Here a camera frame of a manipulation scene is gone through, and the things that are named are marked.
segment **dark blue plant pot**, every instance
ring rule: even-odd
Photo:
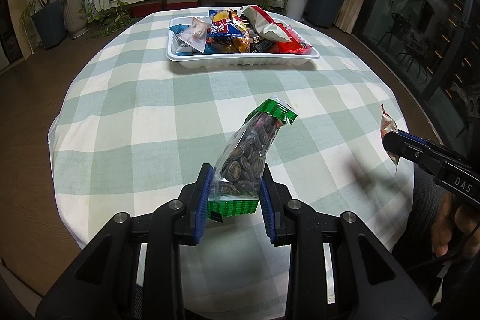
[[[329,28],[337,17],[345,0],[310,0],[308,21],[316,26]]]
[[[62,6],[59,1],[52,2],[38,10],[32,15],[32,20],[45,49],[57,46],[67,36],[65,23],[63,22]]]

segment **glass sliding door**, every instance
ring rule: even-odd
[[[469,86],[478,83],[479,6],[479,0],[366,0],[355,27],[433,117],[444,143],[462,154]]]

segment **round table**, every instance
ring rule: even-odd
[[[193,15],[208,15],[208,8],[145,17],[103,48],[68,90],[49,144],[58,212],[80,247],[115,213],[147,214],[176,198],[202,163],[215,164],[246,115],[276,94],[299,117],[267,153],[274,180],[317,211],[354,211],[391,249],[413,192],[413,165],[400,160],[395,172],[382,148],[382,103],[407,130],[392,91],[347,48],[293,20],[318,60],[184,68],[166,58],[168,26]],[[368,178],[368,189],[358,176]],[[289,251],[270,244],[259,210],[209,222],[199,245],[181,247],[185,307],[212,319],[282,316]]]

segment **person's hand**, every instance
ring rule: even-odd
[[[448,243],[452,239],[454,224],[465,235],[469,235],[480,221],[480,212],[467,204],[462,204],[454,212],[454,221],[451,213],[453,210],[453,194],[447,192],[442,199],[437,221],[431,227],[431,252],[440,257],[447,253]],[[464,259],[472,259],[480,250],[480,228],[465,243],[462,255]]]

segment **green packaging strip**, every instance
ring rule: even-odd
[[[292,124],[293,121],[298,117],[298,113],[296,113],[295,110],[293,110],[276,96],[270,97],[253,112],[251,112],[245,119],[245,122],[250,120],[258,112],[267,113],[268,115],[279,119],[284,124]]]
[[[242,199],[238,201],[209,201],[207,216],[211,211],[220,213],[223,217],[238,216],[240,214],[255,213],[258,206],[257,199]]]

